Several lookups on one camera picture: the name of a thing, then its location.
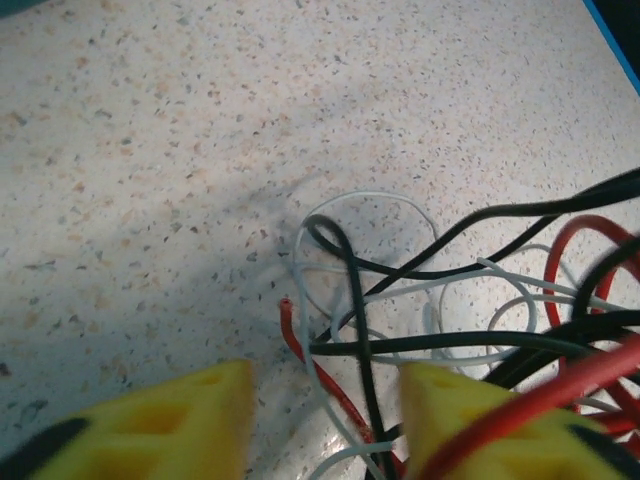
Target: yellow plastic part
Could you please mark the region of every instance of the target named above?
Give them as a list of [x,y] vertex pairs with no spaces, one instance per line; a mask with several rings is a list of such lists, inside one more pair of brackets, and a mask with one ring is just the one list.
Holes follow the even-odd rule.
[[253,417],[248,361],[232,361],[73,415],[89,427],[36,480],[240,480]]
[[[410,461],[408,477],[442,443],[517,393],[423,363],[400,369],[400,398]],[[448,480],[609,480],[623,478],[566,426],[599,424],[557,409],[465,459]]]

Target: white wire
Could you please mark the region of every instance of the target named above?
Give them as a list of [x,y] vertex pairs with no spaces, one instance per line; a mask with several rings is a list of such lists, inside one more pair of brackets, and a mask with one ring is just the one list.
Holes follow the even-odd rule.
[[[484,259],[479,258],[478,263],[485,262]],[[518,281],[520,283],[526,283],[528,285],[533,285],[535,287],[544,288],[548,290],[552,290],[554,292],[562,293],[563,295],[568,295],[570,297],[575,297],[576,290],[574,288],[566,287],[564,285],[558,285],[556,283],[545,282],[544,280],[540,280],[537,278],[529,277],[527,275],[521,275],[519,273],[509,273],[510,277],[514,281]],[[437,280],[427,280],[424,282],[416,283],[414,285],[409,285],[407,287],[396,288],[394,290],[386,290],[382,293],[378,293],[376,295],[368,295],[365,297],[366,303],[377,302],[380,300],[385,300],[387,298],[397,297],[399,295],[406,295],[408,293],[419,292],[422,290],[429,290],[435,287],[440,287],[447,283],[451,282],[460,282],[462,280],[470,280],[473,278],[478,278],[482,276],[488,277],[499,277],[503,276],[495,271],[486,271],[486,270],[478,270],[474,272],[460,273],[458,275],[452,275],[450,277],[439,278]],[[611,303],[600,300],[597,297],[592,297],[593,306],[603,309],[603,310],[621,310],[621,308],[617,305],[613,305]]]
[[[300,228],[298,230],[298,236],[302,236],[304,230]],[[293,265],[293,278],[298,286],[298,294],[300,297],[300,345],[302,347],[302,356],[304,358],[305,368],[307,369],[307,374],[311,379],[311,388],[315,393],[316,398],[320,402],[320,406],[327,412],[327,415],[335,425],[336,429],[344,437],[349,445],[354,447],[356,450],[358,448],[362,448],[363,445],[359,444],[356,439],[351,435],[347,427],[340,420],[340,418],[336,415],[327,400],[326,393],[320,384],[320,379],[318,378],[318,374],[316,369],[313,366],[313,358],[311,356],[311,350],[309,347],[309,315],[307,312],[307,302],[304,295],[304,284],[301,281],[302,272],[297,268],[297,266]],[[385,480],[384,475],[380,471],[380,469],[373,463],[373,461],[366,455],[366,453],[360,453],[360,457],[367,465],[367,468],[371,471],[373,477],[376,480]]]
[[[413,208],[415,208],[417,210],[417,212],[420,214],[420,216],[427,222],[429,227],[431,227],[431,231],[433,232],[434,238],[436,238],[436,239],[438,238],[438,227],[436,226],[436,223],[433,221],[433,219],[431,217],[429,217],[429,215],[427,215],[427,213],[420,207],[420,205],[418,205],[416,202],[411,200],[409,197],[405,197],[404,195],[398,195],[398,194],[395,194],[395,193],[387,193],[387,192],[376,192],[376,191],[363,190],[363,191],[349,192],[349,193],[344,193],[342,195],[338,195],[337,197],[332,198],[330,200],[327,200],[326,202],[318,205],[313,210],[311,210],[305,216],[304,220],[302,221],[302,224],[304,224],[304,221],[307,218],[309,218],[311,215],[314,215],[314,214],[318,213],[320,210],[323,210],[323,209],[325,209],[327,207],[330,207],[331,205],[334,205],[334,204],[336,204],[336,203],[338,203],[340,201],[349,200],[351,198],[357,198],[357,197],[390,198],[392,200],[396,200],[396,201],[407,203],[407,204],[411,205]],[[302,243],[302,237],[303,237],[303,235],[296,235],[296,239],[295,239],[294,244],[293,244],[293,249],[292,249],[292,253],[291,253],[291,261],[292,261],[292,263],[294,265],[298,263],[297,262],[298,253],[299,253],[299,250],[300,250],[300,245]],[[322,266],[321,268],[319,268],[319,270],[339,271],[339,272],[344,272],[345,271],[344,268],[340,268],[340,267],[325,267],[325,266]],[[302,285],[302,288],[303,288],[303,291],[304,291],[304,295],[309,300],[309,302],[311,302],[311,304],[315,308],[317,308],[318,311],[320,311],[323,315],[325,315],[326,317],[331,318],[331,311],[329,309],[323,307],[321,302],[319,302],[316,298],[314,298],[314,296],[311,294],[311,291],[307,288],[307,283],[306,283],[306,281],[304,279],[304,276],[301,276],[301,285]]]
[[[435,222],[420,208],[420,206],[418,204],[416,204],[413,200],[411,200],[410,198],[404,197],[402,195],[396,195],[396,194],[391,194],[391,193],[385,193],[385,192],[352,192],[352,193],[347,193],[344,195],[340,195],[336,198],[333,198],[331,200],[328,200],[326,202],[324,202],[323,204],[319,205],[318,207],[314,208],[311,212],[309,212],[309,214],[307,214],[307,216],[305,217],[305,220],[307,218],[309,218],[311,215],[317,213],[318,211],[322,210],[323,208],[326,208],[330,205],[333,205],[334,203],[337,203],[341,200],[346,200],[349,198],[354,198],[354,197],[361,197],[361,196],[369,196],[369,197],[382,197],[382,198],[391,198],[397,201],[401,201],[404,203],[408,203],[409,205],[413,206],[416,210],[418,210],[418,212],[420,213],[420,215],[425,219],[425,221],[429,224],[429,226],[431,227],[432,231],[433,231],[433,235],[434,237],[438,237],[438,233],[437,233],[437,227]],[[323,308],[322,305],[320,304],[320,302],[316,301],[313,296],[310,294],[309,289],[307,288],[303,273],[302,273],[302,269],[301,266],[298,264],[298,250],[300,248],[300,245],[302,243],[302,237],[304,235],[304,221],[302,222],[301,226],[298,228],[298,231],[296,233],[296,237],[295,237],[295,241],[294,241],[294,245],[293,245],[293,249],[292,249],[292,254],[291,254],[291,261],[292,261],[292,274],[293,274],[293,278],[294,281],[298,287],[298,294],[300,297],[300,327],[301,327],[301,347],[302,347],[302,354],[303,354],[303,358],[305,361],[305,367],[307,369],[307,374],[309,375],[309,377],[311,378],[311,386],[312,389],[315,390],[315,394],[318,397],[321,406],[324,408],[324,410],[326,411],[327,415],[329,416],[329,418],[331,419],[331,421],[333,422],[333,424],[335,425],[336,429],[338,430],[338,432],[345,438],[345,440],[347,441],[347,443],[349,443],[352,446],[352,452],[353,455],[360,455],[360,457],[364,460],[364,462],[367,464],[367,467],[369,468],[369,471],[371,471],[371,473],[373,474],[373,477],[376,480],[384,480],[384,476],[382,474],[382,472],[380,471],[380,469],[373,463],[373,461],[366,455],[366,451],[369,448],[373,448],[376,446],[376,444],[373,445],[362,445],[359,444],[356,439],[350,434],[350,432],[347,430],[346,426],[344,425],[344,423],[340,420],[340,418],[335,414],[335,412],[333,411],[333,409],[331,408],[331,405],[329,404],[329,402],[327,401],[325,392],[322,388],[322,386],[320,385],[320,380],[318,379],[317,373],[315,371],[315,368],[313,368],[313,358],[311,356],[311,351],[310,351],[310,347],[309,347],[309,316],[308,316],[308,312],[307,312],[307,305],[306,305],[306,300],[308,299],[309,302],[314,305],[320,312],[324,313],[327,316],[331,316],[331,312],[329,312],[327,309]],[[314,264],[307,264],[305,265],[307,268],[313,268],[313,267],[317,267],[318,265],[314,265]],[[325,267],[325,266],[321,266],[320,268],[321,270],[324,271],[335,271],[336,269],[333,269],[332,267]],[[318,472],[318,470],[316,470],[316,472],[312,473],[312,478],[314,478],[314,475]]]
[[362,445],[356,448],[345,448],[326,458],[309,476],[309,480],[318,480],[336,463],[346,460],[349,457],[355,457],[362,454],[372,454],[380,452],[388,452],[393,448],[393,442],[381,442]]
[[583,405],[585,407],[597,408],[598,410],[602,410],[603,412],[619,412],[620,409],[615,405],[611,405],[610,403],[603,402],[602,400],[598,400],[597,398],[592,397],[582,397],[574,400],[576,405]]
[[[434,237],[436,239],[438,238],[438,232],[437,232],[437,227],[436,227],[435,222],[421,209],[421,207],[418,204],[416,204],[413,200],[411,200],[410,198],[407,198],[405,196],[386,193],[386,192],[361,191],[361,192],[351,192],[351,193],[340,195],[338,197],[335,197],[335,198],[333,198],[331,200],[328,200],[328,201],[324,202],[323,204],[321,204],[321,205],[317,206],[316,208],[314,208],[313,210],[311,210],[311,212],[309,212],[309,214],[307,214],[307,216],[305,217],[305,220],[308,217],[310,217],[311,215],[317,213],[318,211],[320,211],[320,210],[322,210],[324,208],[327,208],[327,207],[329,207],[329,206],[331,206],[331,205],[333,205],[333,204],[335,204],[335,203],[337,203],[339,201],[347,200],[347,199],[355,198],[355,197],[390,198],[390,199],[397,200],[397,201],[400,201],[400,202],[403,202],[403,203],[407,203],[407,204],[413,206],[418,211],[418,213],[422,216],[422,218],[431,227]],[[292,274],[293,274],[294,280],[296,282],[296,286],[298,287],[298,293],[299,293],[299,297],[300,297],[301,346],[302,346],[303,358],[305,360],[305,367],[307,369],[307,373],[308,373],[309,377],[311,378],[312,389],[314,390],[314,393],[316,394],[317,398],[319,399],[321,406],[324,408],[324,410],[326,411],[327,415],[329,416],[331,421],[336,426],[336,429],[338,430],[338,432],[345,438],[347,443],[349,443],[349,445],[351,445],[351,448],[347,448],[347,449],[345,449],[345,450],[343,450],[341,452],[338,452],[338,453],[332,455],[331,457],[329,457],[328,459],[326,459],[324,462],[322,462],[320,464],[320,466],[311,474],[311,476],[309,478],[310,478],[310,480],[317,480],[321,475],[323,475],[335,463],[337,463],[337,462],[339,462],[341,460],[344,460],[344,459],[346,459],[346,458],[348,458],[350,456],[359,455],[364,460],[364,462],[366,463],[366,465],[369,468],[369,470],[372,472],[374,478],[376,480],[384,480],[384,476],[383,476],[382,472],[377,468],[377,466],[369,458],[368,454],[373,453],[373,452],[380,452],[380,451],[389,450],[391,448],[391,444],[389,442],[383,442],[383,443],[379,443],[379,444],[369,444],[369,445],[359,444],[357,442],[357,440],[348,431],[348,429],[344,425],[344,423],[340,420],[340,418],[333,411],[331,405],[329,404],[329,402],[327,400],[326,393],[325,393],[325,391],[323,390],[323,388],[322,388],[322,386],[320,384],[320,380],[317,377],[317,373],[315,371],[315,368],[313,368],[313,359],[312,359],[312,355],[311,355],[311,351],[310,351],[310,339],[309,339],[309,315],[308,315],[308,311],[307,311],[306,300],[308,300],[323,315],[325,315],[325,316],[327,316],[327,317],[329,317],[331,319],[332,338],[334,339],[334,341],[340,342],[341,339],[340,339],[340,335],[339,335],[339,325],[338,324],[339,324],[339,320],[340,320],[342,315],[338,315],[338,312],[341,310],[338,307],[340,306],[339,304],[342,301],[343,289],[340,290],[340,296],[339,296],[338,301],[337,301],[338,306],[336,308],[331,309],[331,310],[328,309],[328,308],[325,308],[325,307],[322,306],[321,302],[319,302],[314,297],[314,295],[312,294],[310,289],[307,287],[303,272],[304,272],[304,270],[320,270],[320,271],[324,271],[324,272],[344,273],[344,272],[346,272],[346,269],[344,267],[334,266],[334,265],[323,265],[323,264],[319,264],[319,263],[298,262],[299,250],[300,250],[300,247],[301,247],[301,244],[302,244],[302,238],[303,238],[304,233],[305,233],[305,230],[304,230],[302,225],[304,225],[304,221],[301,224],[301,226],[298,228],[298,231],[296,233],[294,245],[293,245],[293,248],[292,248],[292,255],[291,255],[291,269],[292,269]],[[550,248],[548,246],[546,246],[546,245],[530,244],[530,245],[526,245],[526,246],[518,249],[514,253],[521,253],[523,251],[527,251],[527,250],[531,250],[531,249],[540,249],[540,250],[544,250],[546,252],[550,251]],[[419,282],[419,283],[416,283],[416,284],[408,286],[408,287],[396,288],[394,290],[388,290],[388,291],[382,292],[380,294],[367,296],[365,298],[365,302],[368,304],[368,303],[372,303],[372,302],[376,302],[376,301],[380,301],[380,300],[384,300],[384,299],[388,299],[388,298],[393,298],[393,297],[400,296],[400,295],[406,295],[406,294],[414,293],[414,292],[418,292],[418,291],[429,291],[429,290],[431,290],[431,289],[433,289],[435,287],[444,285],[444,289],[443,289],[441,297],[440,297],[440,302],[441,302],[440,305],[442,306],[442,298],[444,296],[445,290],[446,290],[447,286],[450,285],[453,282],[469,280],[469,279],[485,277],[485,276],[503,278],[506,281],[508,281],[509,283],[511,283],[522,294],[522,296],[511,300],[510,302],[505,304],[503,307],[501,307],[494,314],[494,316],[492,317],[491,321],[489,322],[489,329],[490,330],[493,329],[495,327],[495,325],[497,324],[498,320],[500,319],[500,317],[502,315],[504,315],[504,313],[506,313],[510,308],[512,308],[513,306],[524,302],[524,303],[527,303],[527,306],[528,306],[528,309],[529,309],[529,320],[527,322],[526,331],[533,332],[536,329],[536,320],[537,320],[537,318],[536,318],[537,317],[537,310],[536,310],[536,307],[535,307],[535,304],[534,304],[534,300],[553,301],[555,303],[568,303],[568,302],[571,301],[571,298],[551,296],[551,295],[532,295],[524,287],[523,284],[528,284],[528,285],[532,285],[532,286],[539,287],[539,288],[549,289],[549,290],[552,290],[554,292],[558,292],[558,293],[562,293],[564,295],[568,295],[569,297],[575,296],[575,293],[576,293],[576,290],[574,288],[565,287],[565,286],[558,285],[558,284],[551,283],[551,282],[545,282],[543,280],[539,280],[539,279],[536,279],[536,278],[528,277],[526,275],[520,275],[520,274],[507,272],[507,271],[503,270],[501,267],[499,267],[498,265],[496,265],[495,263],[493,263],[493,262],[491,262],[489,260],[486,260],[486,259],[478,259],[478,263],[488,267],[490,270],[468,272],[468,273],[463,273],[463,274],[459,274],[459,275],[453,275],[453,276],[445,277],[445,278],[438,279],[438,280]],[[573,274],[571,273],[569,268],[566,266],[566,264],[564,264],[564,262],[560,262],[559,266],[560,266],[560,269],[565,274],[565,276],[567,277],[567,279],[572,284],[575,285],[576,284],[575,277],[573,276]],[[380,275],[378,272],[372,272],[372,271],[369,271],[369,270],[362,270],[361,273],[363,273],[363,274]],[[597,299],[595,297],[592,297],[591,305],[599,307],[601,309],[605,309],[605,310],[620,310],[621,309],[621,307],[619,307],[619,306],[616,306],[616,305],[613,305],[613,304],[609,304],[609,303],[604,302],[604,301],[602,301],[600,299]],[[437,327],[440,328],[440,331],[443,331],[441,312],[442,312],[441,310],[440,310],[440,312],[438,312],[440,314],[440,315],[438,315],[440,318],[439,319],[432,318],[431,321],[429,322],[429,325],[432,325],[435,328],[436,327],[436,321],[440,322],[439,324],[437,324]],[[423,310],[423,316],[426,318],[426,317],[429,316],[428,315],[429,313],[430,313],[430,309],[427,308],[427,306],[425,306],[425,310]],[[370,330],[370,333],[372,334],[372,336],[375,336],[375,337],[378,337],[378,338],[383,338],[383,339],[387,338],[387,337],[385,337],[385,335],[383,335],[380,332],[376,332],[376,331]],[[381,363],[391,363],[391,364],[398,364],[400,362],[405,362],[405,361],[408,361],[408,360],[415,360],[415,361],[427,361],[427,362],[432,363],[432,364],[442,365],[442,366],[449,366],[449,367],[451,367],[451,366],[455,366],[455,367],[458,367],[458,366],[471,366],[471,365],[483,365],[483,364],[492,363],[492,362],[495,362],[495,361],[502,360],[506,355],[508,355],[510,353],[510,349],[501,351],[499,353],[490,354],[489,353],[489,347],[488,347],[487,348],[487,355],[476,356],[476,357],[460,357],[460,358],[453,357],[453,355],[448,350],[445,350],[445,349],[436,350],[433,353],[435,353],[436,356],[440,356],[440,357],[444,357],[444,358],[433,358],[433,354],[432,354],[432,358],[431,359],[423,359],[423,358],[410,359],[410,358],[406,358],[406,357],[401,357],[400,354],[396,352],[395,354],[393,354],[392,357],[377,355],[377,356],[373,357],[373,360],[375,360],[377,362],[381,362]]]
[[[518,248],[516,251],[514,251],[513,253],[507,255],[507,257],[511,257],[513,255],[517,255],[520,253],[524,253],[527,252],[529,250],[542,250],[546,253],[550,253],[551,252],[551,247],[544,245],[542,243],[531,243],[529,245],[524,245],[523,247]],[[576,277],[573,275],[573,273],[571,273],[571,270],[569,269],[568,265],[560,260],[559,262],[559,266],[560,266],[560,270],[565,274],[565,276],[567,277],[567,279],[569,280],[569,282],[573,285],[576,286],[577,285],[577,281],[576,281]],[[444,323],[443,323],[443,312],[444,312],[444,298],[445,298],[445,294],[449,289],[449,286],[451,285],[451,283],[447,283],[443,288],[442,288],[442,292],[440,292],[440,299],[438,301],[438,310],[436,315],[431,315],[429,318],[429,321],[424,318],[423,315],[423,324],[425,326],[425,332],[427,334],[429,333],[444,333],[445,329],[444,329]],[[534,329],[529,329],[527,328],[526,331],[528,332],[534,332]],[[500,352],[505,351],[505,349],[503,347],[496,347]],[[494,361],[498,361],[498,360],[502,360],[504,358],[504,356],[502,358],[497,358],[497,357],[489,357],[489,355],[491,355],[491,353],[489,352],[489,347],[487,347],[487,357],[485,358],[487,363],[491,363]],[[433,358],[455,358],[455,356],[453,355],[453,353],[451,353],[451,349],[449,348],[442,348],[442,349],[437,349],[437,350],[433,350],[431,352],[431,356]]]
[[[522,297],[519,298],[524,298],[525,302],[527,303],[527,306],[529,307],[529,320],[527,322],[527,331],[528,332],[535,332],[536,330],[536,323],[537,323],[537,309],[536,306],[533,302],[533,300],[531,299],[531,294],[529,293],[529,291],[522,285],[522,283],[520,282],[514,282],[511,281],[511,274],[509,272],[506,272],[505,270],[501,269],[500,267],[497,267],[496,265],[492,265],[490,267],[492,270],[481,270],[479,272],[470,272],[470,273],[477,273],[478,275],[475,275],[474,277],[471,278],[477,278],[478,276],[491,276],[491,277],[498,277],[498,278],[504,278],[506,281],[508,281],[509,283],[511,283],[521,294]],[[466,280],[467,277],[469,276],[469,274],[461,274],[461,275],[456,275],[455,277],[459,277],[457,280],[461,281],[461,280]],[[455,277],[447,277],[441,280],[434,280],[434,282],[444,282],[444,281],[456,281],[456,279],[454,279]],[[376,295],[372,295],[372,296],[368,296],[365,297],[365,301],[366,303],[370,303],[370,301],[376,301],[377,298]],[[497,354],[492,354],[489,355],[489,357],[491,357],[491,362],[495,362],[498,360],[501,360],[507,353],[497,353]],[[461,358],[461,359],[456,359],[456,358],[447,358],[447,359],[440,359],[440,358],[432,358],[429,360],[426,360],[430,363],[436,364],[436,365],[441,365],[441,366],[470,366],[470,365],[483,365],[485,363],[489,363],[488,361],[484,360],[485,356],[475,356],[475,357],[466,357],[466,358]],[[376,356],[375,359],[379,360],[381,357],[380,356]],[[382,360],[382,363],[394,363],[393,360],[389,359],[389,358],[384,358],[384,360]]]

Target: terrazzo surface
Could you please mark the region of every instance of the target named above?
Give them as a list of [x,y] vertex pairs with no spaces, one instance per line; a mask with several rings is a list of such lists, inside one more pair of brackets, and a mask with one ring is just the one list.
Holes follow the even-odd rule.
[[[278,300],[298,301],[285,265],[311,208],[402,193],[442,231],[640,164],[640,102],[578,0],[52,1],[0,21],[0,98],[0,453],[79,408],[245,357],[251,479],[306,478],[344,446],[278,324]],[[604,210],[630,230],[637,211]],[[369,258],[397,263],[433,238],[396,202],[326,213]],[[527,224],[484,222],[432,266],[489,255]],[[567,258],[579,272],[606,246],[581,234]],[[340,283],[310,278],[326,299]],[[623,274],[612,300],[633,292]],[[480,279],[448,295],[455,331],[515,293]],[[422,331],[424,302],[377,305],[371,323]],[[321,363],[362,408],[355,364]],[[376,380],[391,426],[395,371]]]

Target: tangled wires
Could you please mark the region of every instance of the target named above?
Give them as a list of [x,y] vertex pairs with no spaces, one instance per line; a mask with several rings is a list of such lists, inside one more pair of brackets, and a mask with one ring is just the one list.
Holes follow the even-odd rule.
[[[372,192],[359,192],[355,195],[375,196]],[[327,204],[355,195],[350,194],[343,196],[327,202]],[[293,335],[293,329],[291,327],[292,305],[289,301],[284,301],[281,305],[281,324],[283,335],[287,344],[306,364],[307,371],[311,377],[312,386],[318,394],[318,398],[322,406],[338,428],[338,431],[351,445],[350,449],[339,452],[337,457],[330,457],[327,459],[312,474],[311,478],[318,478],[333,463],[351,455],[360,455],[361,458],[363,458],[367,464],[368,475],[370,477],[378,480],[384,480],[397,479],[404,475],[404,465],[397,457],[390,453],[391,441],[399,435],[399,429],[394,427],[390,429],[390,431],[385,430],[378,405],[378,397],[376,394],[372,370],[372,362],[374,361],[384,361],[387,363],[405,361],[406,359],[398,357],[400,352],[438,349],[439,354],[434,355],[431,361],[447,366],[473,365],[502,360],[502,363],[493,369],[484,380],[505,388],[513,388],[524,379],[528,378],[531,374],[539,371],[541,368],[558,358],[567,358],[569,360],[576,361],[577,359],[584,359],[585,357],[593,357],[594,354],[596,354],[596,357],[602,358],[598,361],[594,360],[596,357],[583,360],[591,362],[591,364],[588,365],[590,366],[590,369],[596,373],[592,376],[586,374],[580,376],[576,374],[576,371],[583,372],[583,369],[586,367],[581,367],[580,363],[572,365],[572,377],[567,377],[567,375],[569,375],[569,373],[567,373],[568,371],[562,371],[557,379],[553,381],[555,383],[549,383],[549,385],[553,385],[552,387],[546,387],[546,390],[542,390],[542,393],[537,393],[537,395],[541,395],[541,397],[533,397],[538,399],[537,404],[540,405],[539,408],[532,409],[530,407],[530,403],[526,403],[524,400],[522,401],[529,410],[527,411],[527,415],[522,416],[521,418],[530,418],[545,408],[564,406],[566,404],[572,404],[574,401],[582,401],[579,400],[578,397],[581,397],[581,393],[586,389],[586,385],[593,386],[593,381],[597,380],[597,385],[609,387],[608,392],[623,410],[625,414],[624,418],[632,420],[632,424],[628,425],[630,427],[629,429],[633,428],[633,425],[640,423],[640,408],[638,407],[638,402],[624,387],[622,387],[621,384],[611,383],[612,381],[615,382],[619,377],[627,375],[630,380],[640,385],[640,378],[638,378],[639,376],[635,373],[635,365],[638,362],[636,361],[636,363],[633,363],[635,360],[632,361],[632,359],[635,359],[634,355],[636,355],[638,348],[640,348],[637,345],[638,342],[635,339],[630,339],[623,347],[612,353],[599,352],[599,350],[592,345],[594,342],[600,340],[612,340],[616,342],[623,341],[623,339],[630,334],[629,327],[640,324],[640,315],[638,312],[622,311],[621,307],[617,307],[616,305],[606,302],[606,296],[609,292],[613,275],[615,274],[615,268],[621,265],[625,269],[629,270],[634,276],[636,276],[636,273],[640,272],[640,261],[638,261],[640,243],[638,239],[627,232],[624,232],[617,225],[612,227],[612,222],[609,222],[606,219],[594,221],[594,219],[601,219],[602,217],[578,217],[581,219],[581,222],[586,223],[584,225],[572,223],[566,228],[569,229],[570,227],[570,230],[572,229],[571,231],[573,232],[581,228],[595,229],[607,235],[620,246],[593,267],[590,273],[583,280],[582,284],[577,286],[577,288],[575,288],[576,286],[571,288],[552,283],[553,280],[555,280],[555,272],[557,272],[558,268],[562,266],[560,262],[562,250],[564,249],[564,246],[566,246],[568,239],[571,238],[572,233],[561,233],[559,240],[557,240],[554,243],[554,246],[552,246],[544,280],[509,273],[497,264],[497,262],[500,262],[507,256],[517,253],[519,249],[523,247],[532,248],[525,244],[563,214],[581,212],[596,207],[611,205],[639,196],[640,169],[632,170],[606,180],[605,182],[595,185],[571,198],[552,202],[498,205],[479,210],[456,223],[440,237],[437,236],[434,222],[430,220],[415,203],[404,197],[389,194],[383,195],[395,198],[396,200],[408,202],[415,208],[418,208],[421,215],[434,229],[434,234],[436,236],[436,240],[428,248],[399,268],[392,268],[358,258],[353,252],[353,248],[349,243],[347,235],[338,226],[338,224],[323,215],[317,214],[317,211],[320,208],[327,206],[327,204],[315,209],[305,219],[296,237],[292,270],[300,292],[299,319],[301,343],[298,343],[296,337]],[[491,255],[487,259],[479,259],[475,264],[436,272],[417,270],[465,229],[477,222],[494,217],[542,218],[536,221],[530,228],[519,235],[507,246],[503,247],[500,251]],[[303,271],[307,268],[318,268],[318,266],[309,266],[308,264],[298,261],[296,251],[300,246],[305,232],[308,232],[322,249],[344,262],[344,271],[347,273],[352,299],[350,311],[344,314],[329,312],[328,309],[324,309],[320,306],[320,302],[318,302],[309,291],[303,277]],[[328,233],[332,240],[327,238],[324,232]],[[336,271],[340,269],[330,268],[329,270]],[[382,279],[366,293],[363,293],[360,281],[360,274],[362,272],[374,272],[382,275]],[[371,331],[368,326],[365,312],[365,305],[367,303],[414,291],[430,290],[436,286],[448,285],[452,282],[482,275],[504,278],[520,291],[522,296],[518,299],[514,299],[514,301],[509,303],[509,305],[513,306],[521,302],[527,304],[529,309],[529,322],[526,331],[485,331],[438,334],[428,332],[426,335],[405,338],[383,338],[380,340],[370,339],[370,335],[372,334],[375,334],[378,337],[382,337],[382,335]],[[640,281],[640,274],[636,276],[636,278]],[[389,287],[399,279],[415,280],[419,281],[419,283],[409,287],[389,290]],[[532,295],[528,289],[523,286],[524,284],[543,288],[544,294]],[[592,296],[592,292],[594,290],[596,290],[595,297]],[[321,312],[331,318],[330,328],[313,340],[309,339],[309,315],[307,313],[306,306],[307,299],[318,307]],[[545,306],[547,308],[552,327],[554,327],[544,334],[535,333],[537,323],[536,309],[534,305],[535,301],[545,301]],[[554,310],[555,303],[571,303],[573,305],[571,322],[560,325],[557,311]],[[494,319],[492,319],[490,326],[494,326],[496,324],[497,318],[494,317]],[[339,337],[339,331],[352,319],[357,333],[357,340],[355,342],[342,342]],[[480,358],[454,358],[447,350],[442,350],[458,346],[510,346],[518,348],[515,350],[504,350],[497,354],[486,355]],[[393,354],[395,356],[389,357],[384,356],[384,354]],[[357,359],[363,396],[370,419],[370,429],[353,406],[353,403],[351,403],[346,395],[344,395],[340,390],[337,383],[335,383],[324,370],[315,365],[312,355],[348,355]],[[609,365],[609,376],[598,376],[597,373],[602,372],[600,372],[598,368],[593,368],[594,362],[596,364]],[[569,380],[571,378],[575,378],[576,380],[572,383],[567,380],[567,378],[569,378]],[[584,382],[587,380],[591,380],[592,383],[585,384]],[[338,398],[340,405],[345,409],[351,421],[356,425],[358,432],[366,445],[359,444],[359,442],[353,438],[348,429],[338,419],[335,412],[331,409],[330,404],[326,401],[325,396],[322,394],[323,388]],[[596,402],[593,401],[587,401],[586,403],[591,403],[592,405],[596,404]],[[512,408],[515,409],[516,413],[521,413],[522,410],[518,410],[518,408],[523,409],[525,407]],[[607,424],[606,422],[613,422],[611,417],[601,416],[599,420],[605,425]],[[498,433],[495,435],[482,437],[480,440],[475,442],[470,442],[469,438],[471,437],[469,437],[469,435],[471,434],[466,434],[467,436],[465,436],[464,431],[461,432],[456,439],[452,439],[450,443],[442,447],[440,452],[434,455],[433,459],[431,459],[424,467],[421,478],[439,478],[447,471],[455,468],[455,465],[457,465],[464,456],[469,454],[471,451],[475,451],[475,449],[480,448],[485,443],[504,435],[505,433],[503,432],[517,428],[517,426],[514,425],[515,423],[512,422],[503,430],[496,430]],[[475,424],[469,427],[472,432],[475,431],[473,428],[480,427]]]

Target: blue edge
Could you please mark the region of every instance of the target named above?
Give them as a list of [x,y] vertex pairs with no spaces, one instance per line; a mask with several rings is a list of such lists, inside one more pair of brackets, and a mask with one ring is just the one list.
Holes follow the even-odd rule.
[[611,33],[611,30],[609,30],[609,27],[607,27],[607,24],[602,19],[602,16],[600,15],[600,12],[596,8],[593,1],[592,0],[583,0],[583,1],[587,9],[589,10],[589,13],[591,13],[591,16],[595,20],[596,25],[602,32],[602,35],[604,36],[605,40],[609,44],[609,48],[618,59],[618,62],[620,62],[620,65],[622,65],[622,69],[624,70],[624,73],[627,74],[627,77],[629,78],[631,85],[633,85],[633,88],[635,88],[636,92],[638,92],[638,95],[640,95],[640,79],[638,79],[635,72],[633,71],[633,68],[631,68],[631,64],[629,63],[627,58],[624,56],[624,53],[622,53],[620,46],[618,45],[618,43],[616,42],[616,39],[613,37],[613,34]]

